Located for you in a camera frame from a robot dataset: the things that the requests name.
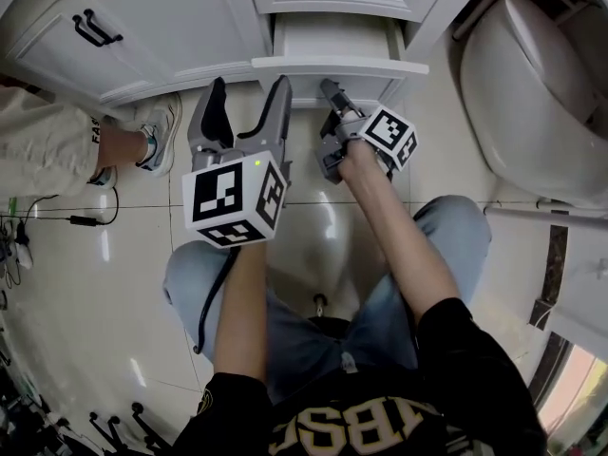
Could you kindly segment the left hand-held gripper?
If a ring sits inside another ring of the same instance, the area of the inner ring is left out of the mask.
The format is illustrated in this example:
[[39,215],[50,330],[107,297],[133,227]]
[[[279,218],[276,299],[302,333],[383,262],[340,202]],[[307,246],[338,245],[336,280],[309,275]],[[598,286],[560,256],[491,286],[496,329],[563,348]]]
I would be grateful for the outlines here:
[[235,142],[226,98],[221,77],[203,90],[187,131],[192,172],[182,177],[185,228],[218,249],[273,239],[290,185],[289,78],[275,80],[256,127]]

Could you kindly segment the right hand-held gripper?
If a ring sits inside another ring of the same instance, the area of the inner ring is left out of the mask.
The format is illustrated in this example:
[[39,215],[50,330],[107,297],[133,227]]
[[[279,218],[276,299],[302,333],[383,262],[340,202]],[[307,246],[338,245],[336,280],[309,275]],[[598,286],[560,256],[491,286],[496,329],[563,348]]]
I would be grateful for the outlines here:
[[315,152],[326,180],[334,184],[342,181],[338,166],[347,156],[348,144],[355,141],[371,146],[386,167],[390,181],[395,171],[404,170],[418,147],[416,129],[411,122],[382,105],[364,116],[339,84],[328,78],[321,82],[320,89],[334,112],[322,125],[321,144]]

